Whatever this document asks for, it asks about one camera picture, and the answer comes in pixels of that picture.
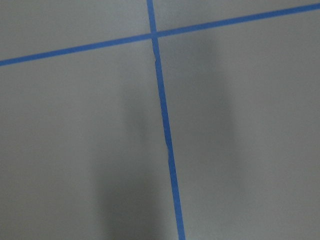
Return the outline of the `brown paper table cover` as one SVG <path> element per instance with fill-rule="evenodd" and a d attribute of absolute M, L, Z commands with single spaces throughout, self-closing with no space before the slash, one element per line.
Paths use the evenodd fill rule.
<path fill-rule="evenodd" d="M 317 0 L 3 0 L 3 240 L 317 240 Z"/>

